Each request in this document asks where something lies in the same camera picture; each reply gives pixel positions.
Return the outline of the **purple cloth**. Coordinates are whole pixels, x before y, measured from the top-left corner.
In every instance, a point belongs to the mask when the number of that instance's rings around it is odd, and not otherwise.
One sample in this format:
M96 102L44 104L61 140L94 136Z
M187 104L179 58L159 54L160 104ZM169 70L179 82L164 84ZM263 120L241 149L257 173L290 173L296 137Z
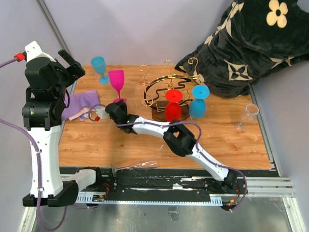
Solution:
M84 121L88 118L85 114L93 108L93 106L100 104L99 95L96 90L90 90L81 93L73 93L65 95L65 105L69 105L62 112L63 120L79 120Z

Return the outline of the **magenta wine glass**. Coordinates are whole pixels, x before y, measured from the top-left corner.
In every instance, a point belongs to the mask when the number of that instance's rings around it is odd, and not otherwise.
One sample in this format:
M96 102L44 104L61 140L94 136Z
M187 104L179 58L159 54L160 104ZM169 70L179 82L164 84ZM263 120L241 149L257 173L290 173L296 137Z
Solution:
M118 98L113 100L114 103L117 103L121 100L126 102L126 98L121 98L120 92L125 83L125 74L123 70L111 70L108 72L109 80L111 86L117 91Z

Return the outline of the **gold wire wine glass rack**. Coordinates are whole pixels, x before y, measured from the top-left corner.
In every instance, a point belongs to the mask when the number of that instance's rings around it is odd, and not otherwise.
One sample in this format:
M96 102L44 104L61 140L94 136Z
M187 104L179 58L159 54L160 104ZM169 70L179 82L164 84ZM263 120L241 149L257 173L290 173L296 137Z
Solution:
M189 117L189 105L193 101L189 95L189 91L185 87L186 83L196 80L201 84L200 77L196 75L186 74L171 74L157 78L146 83L143 79L142 86L144 87L142 104L145 107L152 109L152 118L156 121L166 121L170 113L170 106L175 108L175 114L179 120ZM148 90L159 82L167 81L166 88L159 88L156 92L156 97L152 98L148 94Z

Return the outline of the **clear wine glass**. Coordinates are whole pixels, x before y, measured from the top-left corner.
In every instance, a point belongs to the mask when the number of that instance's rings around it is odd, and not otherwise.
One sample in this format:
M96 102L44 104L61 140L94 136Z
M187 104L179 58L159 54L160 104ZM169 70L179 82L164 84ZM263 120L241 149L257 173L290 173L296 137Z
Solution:
M157 159L148 159L148 160L140 161L138 163L134 163L131 165L125 165L125 166L116 166L113 163L111 166L113 177L116 177L118 171L125 170L125 169L150 170L150 169L155 169L157 167L158 167Z
M245 130L245 123L252 122L257 118L259 113L259 108L257 105L251 103L245 106L240 114L241 121L236 123L236 128L238 131Z

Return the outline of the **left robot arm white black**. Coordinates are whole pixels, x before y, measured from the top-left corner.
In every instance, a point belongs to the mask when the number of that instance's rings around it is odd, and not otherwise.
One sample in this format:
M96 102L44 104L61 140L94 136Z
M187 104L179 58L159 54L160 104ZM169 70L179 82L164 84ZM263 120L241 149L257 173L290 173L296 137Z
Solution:
M68 63L67 68L43 52L36 41L26 45L23 54L29 87L22 116L32 145L32 185L22 203L25 207L73 205L83 189L98 191L103 187L98 167L83 168L64 179L60 176L58 145L62 113L69 104L69 100L65 100L66 90L84 76L85 71L66 50L58 54Z

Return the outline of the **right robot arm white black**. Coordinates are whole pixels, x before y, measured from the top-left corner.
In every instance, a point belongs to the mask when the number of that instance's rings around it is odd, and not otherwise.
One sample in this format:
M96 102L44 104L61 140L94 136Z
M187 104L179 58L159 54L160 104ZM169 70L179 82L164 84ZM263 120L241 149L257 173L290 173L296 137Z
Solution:
M178 120L172 122L147 120L141 116L129 114L124 101L108 104L105 112L125 133L146 134L161 138L174 154L194 160L216 181L219 181L219 189L223 193L230 193L236 188L236 179L240 175L244 180L244 193L247 193L245 175L237 169L221 164L199 144L202 131L198 124Z

